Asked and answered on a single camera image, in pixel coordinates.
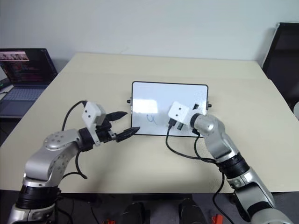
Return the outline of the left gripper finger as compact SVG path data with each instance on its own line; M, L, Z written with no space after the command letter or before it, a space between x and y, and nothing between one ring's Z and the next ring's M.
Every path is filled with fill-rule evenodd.
M123 112L123 111L112 112L112 113L106 114L106 120L108 122L110 122L110 121L116 121L116 120L121 119L125 115L127 115L127 112Z
M113 133L111 135L111 138L112 138L112 140L114 140L116 142L121 142L123 140L130 138L132 135L134 135L136 132L138 132L139 129L140 129L140 127L130 127L119 134Z

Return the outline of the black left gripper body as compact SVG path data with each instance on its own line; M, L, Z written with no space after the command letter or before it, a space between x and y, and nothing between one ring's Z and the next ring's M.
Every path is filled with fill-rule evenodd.
M116 134L111 130L111 116L106 116L101 125L96 125L96 134L100 143L116 140Z

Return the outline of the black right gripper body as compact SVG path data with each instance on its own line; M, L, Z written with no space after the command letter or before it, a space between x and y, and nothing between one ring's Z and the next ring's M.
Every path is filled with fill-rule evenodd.
M199 104L195 103L191 108L179 104L176 111L176 119L179 122L177 129L182 130L183 126L190 126L191 118L194 114L198 113Z

